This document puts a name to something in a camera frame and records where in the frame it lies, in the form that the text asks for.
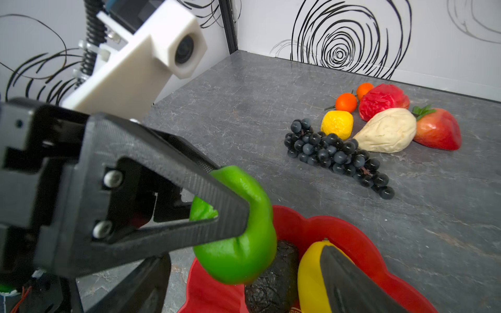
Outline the red flower shaped bowl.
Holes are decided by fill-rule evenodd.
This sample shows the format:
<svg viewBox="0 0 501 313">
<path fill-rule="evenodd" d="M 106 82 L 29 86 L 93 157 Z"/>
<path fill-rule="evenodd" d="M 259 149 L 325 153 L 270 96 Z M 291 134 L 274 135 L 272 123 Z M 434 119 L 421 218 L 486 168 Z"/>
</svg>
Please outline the red flower shaped bowl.
<svg viewBox="0 0 501 313">
<path fill-rule="evenodd" d="M 296 245 L 304 254 L 311 244 L 327 238 L 368 277 L 409 312 L 436 312 L 414 287 L 391 274 L 373 242 L 357 227 L 333 216 L 306 219 L 295 210 L 274 206 L 274 226 L 279 240 Z M 181 312 L 246 312 L 244 286 L 212 279 L 197 260 L 191 266 L 186 301 Z"/>
</svg>

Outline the dark wrinkled avocado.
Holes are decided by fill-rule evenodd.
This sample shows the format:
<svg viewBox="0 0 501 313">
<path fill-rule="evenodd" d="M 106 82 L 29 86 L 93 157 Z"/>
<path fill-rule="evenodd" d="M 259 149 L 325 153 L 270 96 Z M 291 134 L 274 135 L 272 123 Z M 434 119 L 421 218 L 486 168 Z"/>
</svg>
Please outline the dark wrinkled avocado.
<svg viewBox="0 0 501 313">
<path fill-rule="evenodd" d="M 245 287 L 249 312 L 289 312 L 298 300 L 299 250 L 289 241 L 277 243 L 272 264 L 252 284 Z"/>
</svg>

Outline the beige potato shaped fruit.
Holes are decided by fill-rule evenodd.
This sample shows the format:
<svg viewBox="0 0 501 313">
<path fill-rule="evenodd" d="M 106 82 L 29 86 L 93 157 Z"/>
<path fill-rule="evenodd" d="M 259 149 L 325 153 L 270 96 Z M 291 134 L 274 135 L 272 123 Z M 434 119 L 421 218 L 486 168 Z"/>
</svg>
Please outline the beige potato shaped fruit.
<svg viewBox="0 0 501 313">
<path fill-rule="evenodd" d="M 355 136 L 360 149 L 376 153 L 397 153 L 407 148 L 416 135 L 417 121 L 404 108 L 390 108 L 374 115 Z"/>
</svg>

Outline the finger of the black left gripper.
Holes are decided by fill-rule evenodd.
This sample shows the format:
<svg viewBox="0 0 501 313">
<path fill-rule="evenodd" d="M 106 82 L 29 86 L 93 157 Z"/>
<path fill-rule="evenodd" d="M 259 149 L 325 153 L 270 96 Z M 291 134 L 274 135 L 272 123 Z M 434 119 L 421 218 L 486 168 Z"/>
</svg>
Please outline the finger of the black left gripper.
<svg viewBox="0 0 501 313">
<path fill-rule="evenodd" d="M 33 263 L 66 278 L 240 236 L 249 203 L 180 137 L 105 113 L 87 120 L 62 167 L 52 221 Z"/>
</svg>

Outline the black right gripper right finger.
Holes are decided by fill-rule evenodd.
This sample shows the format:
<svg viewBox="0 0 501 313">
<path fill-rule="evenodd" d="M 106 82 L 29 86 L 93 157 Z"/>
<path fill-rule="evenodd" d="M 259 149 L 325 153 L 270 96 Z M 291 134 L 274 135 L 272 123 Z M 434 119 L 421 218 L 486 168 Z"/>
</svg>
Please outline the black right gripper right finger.
<svg viewBox="0 0 501 313">
<path fill-rule="evenodd" d="M 406 312 L 334 246 L 320 255 L 320 268 L 332 312 Z"/>
</svg>

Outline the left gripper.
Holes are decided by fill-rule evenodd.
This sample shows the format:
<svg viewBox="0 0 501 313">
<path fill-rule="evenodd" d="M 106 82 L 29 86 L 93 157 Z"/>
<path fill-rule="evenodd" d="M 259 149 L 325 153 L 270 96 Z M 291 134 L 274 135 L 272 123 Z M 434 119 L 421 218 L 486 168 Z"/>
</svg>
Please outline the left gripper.
<svg viewBox="0 0 501 313">
<path fill-rule="evenodd" d="M 26 98 L 1 103 L 1 289 L 35 270 L 40 227 L 53 216 L 63 166 L 80 155 L 89 116 Z"/>
</svg>

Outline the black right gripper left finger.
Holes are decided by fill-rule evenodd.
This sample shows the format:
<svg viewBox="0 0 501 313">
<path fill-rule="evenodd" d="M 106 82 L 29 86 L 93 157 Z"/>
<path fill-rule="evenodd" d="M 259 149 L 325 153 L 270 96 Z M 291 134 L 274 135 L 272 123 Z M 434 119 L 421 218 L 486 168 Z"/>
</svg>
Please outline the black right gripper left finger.
<svg viewBox="0 0 501 313">
<path fill-rule="evenodd" d="M 168 254 L 147 258 L 88 311 L 161 313 L 170 272 Z"/>
</svg>

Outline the large yellow lemon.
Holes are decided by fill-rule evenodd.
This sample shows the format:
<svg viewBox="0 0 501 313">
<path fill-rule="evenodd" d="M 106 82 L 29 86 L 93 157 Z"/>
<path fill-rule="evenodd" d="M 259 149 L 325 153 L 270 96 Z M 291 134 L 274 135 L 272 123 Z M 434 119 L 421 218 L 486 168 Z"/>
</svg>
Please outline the large yellow lemon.
<svg viewBox="0 0 501 313">
<path fill-rule="evenodd" d="M 323 248 L 327 246 L 336 248 L 344 257 L 352 262 L 341 249 L 328 240 L 313 243 L 301 258 L 297 274 L 297 289 L 302 312 L 331 312 L 320 268 L 320 257 Z"/>
</svg>

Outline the green lime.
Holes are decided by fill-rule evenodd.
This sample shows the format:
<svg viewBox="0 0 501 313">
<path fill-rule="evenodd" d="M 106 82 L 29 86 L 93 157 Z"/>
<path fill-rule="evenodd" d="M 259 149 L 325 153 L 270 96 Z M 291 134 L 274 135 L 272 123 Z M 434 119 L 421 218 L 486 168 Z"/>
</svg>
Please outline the green lime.
<svg viewBox="0 0 501 313">
<path fill-rule="evenodd" d="M 249 203 L 249 219 L 241 236 L 195 246 L 195 257 L 220 283 L 251 283 L 271 265 L 277 252 L 271 200 L 259 182 L 237 166 L 210 175 Z"/>
</svg>

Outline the red strawberry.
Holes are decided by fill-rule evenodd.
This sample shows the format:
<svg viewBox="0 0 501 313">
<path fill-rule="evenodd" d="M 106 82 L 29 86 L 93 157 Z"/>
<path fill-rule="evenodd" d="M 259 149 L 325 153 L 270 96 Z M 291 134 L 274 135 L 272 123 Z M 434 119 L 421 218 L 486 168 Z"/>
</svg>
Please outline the red strawberry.
<svg viewBox="0 0 501 313">
<path fill-rule="evenodd" d="M 448 151 L 456 151 L 462 146 L 459 124 L 450 112 L 431 105 L 414 106 L 411 112 L 416 118 L 415 142 Z"/>
</svg>

